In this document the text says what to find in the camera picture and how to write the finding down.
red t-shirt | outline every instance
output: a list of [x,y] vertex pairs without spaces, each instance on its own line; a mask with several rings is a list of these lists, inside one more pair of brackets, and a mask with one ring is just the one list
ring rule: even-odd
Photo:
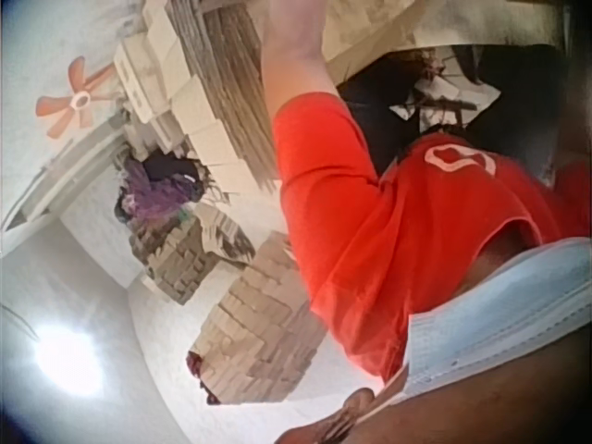
[[448,301],[506,224],[523,221],[533,245],[589,236],[584,167],[558,178],[565,196],[508,158],[433,134],[379,178],[347,107],[325,93],[286,104],[273,131],[312,310],[372,375],[399,369],[409,315]]

white logo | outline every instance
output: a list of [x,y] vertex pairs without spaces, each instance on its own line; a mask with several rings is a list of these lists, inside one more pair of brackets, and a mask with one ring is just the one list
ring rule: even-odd
[[[436,155],[437,151],[445,150],[454,150],[459,154],[461,158],[452,163],[448,163]],[[442,171],[451,173],[453,171],[457,171],[461,168],[468,167],[470,165],[477,165],[478,167],[481,167],[481,165],[478,162],[471,158],[471,156],[473,155],[482,156],[483,161],[485,163],[485,171],[489,173],[491,176],[496,175],[495,160],[493,160],[493,158],[488,154],[482,151],[474,150],[473,148],[469,148],[468,146],[455,145],[452,143],[448,145],[435,146],[425,152],[424,160],[428,164],[440,168]]]

wall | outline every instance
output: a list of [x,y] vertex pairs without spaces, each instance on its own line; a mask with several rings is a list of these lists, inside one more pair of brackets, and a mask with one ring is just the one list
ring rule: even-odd
[[[39,119],[42,95],[70,96],[68,65],[86,57],[87,75],[109,63],[118,40],[140,26],[142,0],[5,0],[2,2],[3,214],[43,166],[70,140],[91,129],[76,119],[60,141],[45,132],[58,116]],[[94,123],[113,114],[109,102],[92,105]]]
[[191,376],[185,358],[210,310],[238,275],[232,265],[219,264],[184,306],[152,294],[139,280],[129,288],[129,306],[144,358],[166,406],[190,442],[274,442],[288,428],[335,412],[356,389],[380,388],[379,381],[348,364],[339,345],[327,336],[288,401],[206,405],[205,392]]
[[80,194],[61,220],[86,253],[127,288],[143,267],[131,253],[130,232],[113,214],[119,183],[115,167],[109,166]]
[[33,342],[2,313],[2,398],[38,442],[180,443],[187,439],[158,393],[136,339],[126,291],[55,222],[4,259],[2,302],[34,328],[63,325],[89,334],[102,392],[76,398],[34,362]]

orange ceiling fan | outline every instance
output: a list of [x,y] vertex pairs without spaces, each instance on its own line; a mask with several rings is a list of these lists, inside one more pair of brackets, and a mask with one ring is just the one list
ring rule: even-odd
[[98,100],[113,100],[115,98],[114,94],[97,94],[94,91],[114,73],[115,68],[113,64],[110,64],[85,79],[84,57],[78,57],[70,63],[68,79],[74,95],[70,97],[43,96],[37,100],[35,114],[38,117],[52,116],[65,111],[54,126],[47,131],[47,135],[52,139],[59,139],[77,113],[80,116],[80,128],[91,127],[93,125],[93,111],[89,108],[90,104]]

surgical mask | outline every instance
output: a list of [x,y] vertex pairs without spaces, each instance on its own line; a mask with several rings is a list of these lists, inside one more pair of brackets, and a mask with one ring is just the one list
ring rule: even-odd
[[592,244],[561,240],[514,257],[437,309],[410,317],[402,392],[365,415],[513,361],[592,316]]

